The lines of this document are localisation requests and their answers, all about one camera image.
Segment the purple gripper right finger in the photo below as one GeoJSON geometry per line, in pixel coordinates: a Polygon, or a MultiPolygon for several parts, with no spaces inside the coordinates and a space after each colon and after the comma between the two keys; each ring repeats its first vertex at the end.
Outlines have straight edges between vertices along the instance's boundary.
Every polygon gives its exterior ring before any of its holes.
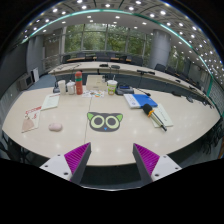
{"type": "Polygon", "coordinates": [[[133,144],[133,155],[144,185],[181,170],[168,155],[159,156],[136,143],[133,144]]]}

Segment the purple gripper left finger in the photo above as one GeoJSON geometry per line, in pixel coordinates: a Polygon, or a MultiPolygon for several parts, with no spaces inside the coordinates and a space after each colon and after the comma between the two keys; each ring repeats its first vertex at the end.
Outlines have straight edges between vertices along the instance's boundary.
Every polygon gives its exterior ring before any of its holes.
{"type": "Polygon", "coordinates": [[[45,162],[41,169],[79,185],[90,154],[91,144],[86,143],[66,154],[57,154],[45,162]]]}

